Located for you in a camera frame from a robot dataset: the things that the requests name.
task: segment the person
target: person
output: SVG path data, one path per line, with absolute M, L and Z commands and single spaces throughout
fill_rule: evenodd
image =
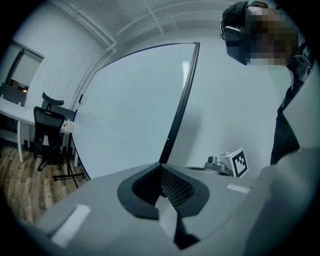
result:
M 314 58 L 304 36 L 279 13 L 278 7 L 273 9 L 264 2 L 253 0 L 237 2 L 222 14 L 220 34 L 223 39 L 226 26 L 245 31 L 244 41 L 249 41 L 250 60 L 286 66 L 293 78 L 277 110 L 270 160 L 270 164 L 275 165 L 283 156 L 299 149 L 283 111 L 307 80 Z

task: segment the office chair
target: office chair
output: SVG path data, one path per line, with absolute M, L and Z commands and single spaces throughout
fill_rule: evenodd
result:
M 41 172 L 41 166 L 47 160 L 54 160 L 60 156 L 60 161 L 57 164 L 61 170 L 62 153 L 60 147 L 63 137 L 60 135 L 61 127 L 65 121 L 65 116 L 59 113 L 48 111 L 44 108 L 35 106 L 33 109 L 35 121 L 35 134 L 33 143 L 35 152 L 33 158 L 43 157 L 38 171 Z M 48 137 L 48 146 L 43 145 L 45 135 Z
M 62 106 L 65 103 L 63 100 L 56 100 L 56 99 L 50 98 L 45 93 L 42 93 L 42 99 L 48 102 L 48 105 L 46 106 L 46 110 L 48 111 L 51 111 L 52 105 Z

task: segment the wooden floor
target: wooden floor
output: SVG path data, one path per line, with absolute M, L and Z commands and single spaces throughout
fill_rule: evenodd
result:
M 61 171 L 56 165 L 48 164 L 39 172 L 41 158 L 34 159 L 30 150 L 22 151 L 23 163 L 16 145 L 4 145 L 1 154 L 0 188 L 12 212 L 30 224 L 36 223 L 47 209 L 77 189 L 73 179 L 54 181 L 52 178 L 52 175 L 66 174 L 66 160 Z M 74 173 L 83 172 L 81 166 L 74 168 L 73 160 L 70 163 Z M 86 182 L 82 177 L 76 180 L 79 187 Z

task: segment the chair headrest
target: chair headrest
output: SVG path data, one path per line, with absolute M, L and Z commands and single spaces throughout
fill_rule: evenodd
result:
M 42 99 L 48 103 L 51 103 L 53 105 L 58 105 L 58 106 L 62 106 L 65 103 L 63 100 L 56 100 L 56 99 L 50 98 L 45 93 L 42 93 Z

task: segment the ceiling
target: ceiling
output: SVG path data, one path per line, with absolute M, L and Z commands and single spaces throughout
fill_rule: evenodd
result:
M 238 0 L 65 0 L 88 13 L 119 43 L 190 28 L 218 28 Z

